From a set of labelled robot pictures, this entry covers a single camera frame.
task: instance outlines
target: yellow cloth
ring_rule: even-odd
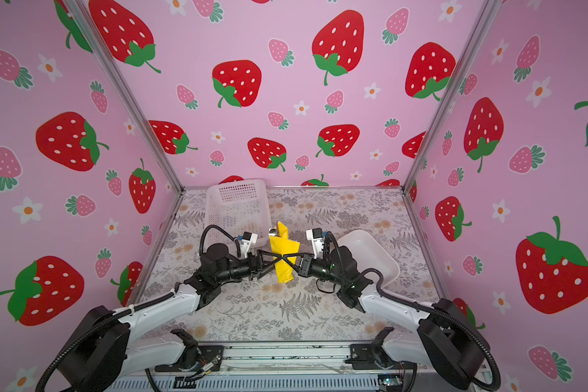
[[[300,242],[292,241],[289,239],[290,231],[287,226],[278,223],[279,236],[270,236],[270,246],[272,246],[272,252],[278,253],[279,255],[287,255],[289,253],[298,253],[300,248]],[[296,257],[290,257],[292,264],[296,263]],[[274,266],[276,270],[276,276],[279,278],[279,283],[287,283],[294,277],[292,275],[292,267],[289,266],[284,260],[280,260]]]

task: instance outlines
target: table surface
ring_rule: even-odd
[[[172,229],[146,283],[142,300],[169,291],[200,266],[198,244],[204,229],[206,190],[187,190]],[[305,230],[321,227],[337,239],[368,231],[400,265],[400,276],[386,290],[418,301],[438,294],[398,189],[268,189],[273,225],[282,221],[300,252],[312,252]],[[331,290],[332,284],[320,282]],[[171,329],[187,330],[199,341],[358,341],[371,340],[387,319],[347,308],[335,294],[323,294],[313,278],[280,284],[274,271],[261,280],[222,287],[200,311],[175,318],[149,331],[157,337]]]

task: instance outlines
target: white plastic basket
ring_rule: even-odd
[[[258,235],[256,247],[267,244],[272,223],[267,202],[266,183],[249,179],[214,185],[207,190],[205,227],[217,224],[233,237],[244,231]],[[205,250],[214,243],[228,245],[235,254],[235,244],[216,229],[211,229],[205,239]]]

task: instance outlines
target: pink wall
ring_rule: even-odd
[[[0,296],[0,391],[33,390],[89,309],[119,307],[118,286],[110,279],[125,284],[122,271],[130,263],[146,261],[151,247],[143,241],[142,227],[148,225],[156,240],[173,199],[139,132],[127,133],[129,115],[98,61],[73,35],[68,49],[68,32],[52,1],[0,1],[0,50],[12,56],[0,52],[0,146],[7,148],[0,149],[0,291],[16,289]],[[31,76],[28,89],[13,81],[30,80],[20,67]],[[104,96],[94,97],[105,113],[92,99],[94,80],[104,88]],[[75,114],[48,123],[68,112]],[[91,131],[87,141],[80,134],[85,120],[97,141],[109,146],[100,146],[95,165]],[[12,154],[16,162],[10,160]],[[143,214],[129,195],[129,177],[141,168],[140,158],[157,185]],[[109,187],[110,169],[117,172],[120,186],[113,180]],[[72,195],[86,195],[95,203],[94,211],[80,198],[76,210],[70,210],[75,215],[68,212],[65,205]],[[114,223],[117,233],[109,234],[111,219],[119,222]],[[110,261],[99,260],[104,249],[110,251]],[[48,390],[65,386],[55,376]]]
[[[515,70],[526,74],[528,66],[517,83]],[[417,178],[415,206],[451,298],[485,324],[502,390],[581,390],[588,387],[588,106],[575,105],[588,101],[588,2],[503,4],[471,73],[477,84],[455,98]],[[487,144],[475,149],[478,137]],[[460,226],[457,203],[471,226]]]
[[[213,7],[196,8],[195,3]],[[163,147],[170,148],[168,158],[185,185],[212,185],[229,176],[262,178],[268,185],[300,185],[322,179],[322,175],[331,185],[376,185],[388,179],[403,182],[412,165],[414,154],[404,154],[403,146],[407,151],[412,139],[420,143],[419,135],[438,104],[431,93],[443,87],[437,82],[453,70],[453,57],[459,57],[482,1],[459,3],[120,1],[131,13],[126,14],[113,1],[91,0],[89,8],[148,119],[167,122],[156,124],[158,130],[165,125],[181,129],[188,135],[189,147],[198,149],[174,154],[180,150],[170,142],[171,132],[160,138]],[[331,27],[335,25],[335,33],[331,27],[322,30],[334,18]],[[395,41],[390,32],[399,39]],[[139,48],[127,59],[127,50],[131,51],[127,43],[133,40]],[[427,43],[435,44],[418,51]],[[292,63],[286,58],[288,51]],[[430,54],[436,51],[438,56],[432,58]],[[332,52],[340,56],[337,66],[323,59]],[[327,86],[323,83],[327,71],[319,69],[313,54],[319,54],[320,66],[331,72]],[[244,61],[226,64],[238,60]],[[413,74],[415,68],[419,74]],[[235,76],[245,70],[251,73]],[[228,100],[241,106],[222,99],[213,86],[213,75],[223,94],[230,85],[234,86],[230,94],[238,90]],[[420,94],[425,98],[412,98],[434,76],[429,90]],[[258,89],[249,89],[254,83],[260,83]],[[443,92],[435,94],[440,97]],[[325,111],[329,104],[337,112],[330,107]],[[400,131],[392,123],[386,131],[390,119],[398,121]],[[287,120],[286,129],[279,128],[283,120]],[[335,157],[325,155],[318,146],[320,131],[333,125],[344,126],[329,129],[330,137],[325,140],[345,139],[333,148],[325,146]],[[349,131],[348,137],[340,136]],[[358,133],[354,143],[347,143]],[[253,140],[251,149],[258,151],[251,155],[248,144],[254,138],[272,143],[266,146],[265,140]],[[266,168],[269,157],[277,155],[275,168]],[[304,155],[308,159],[299,160]],[[296,165],[306,169],[299,171]]]

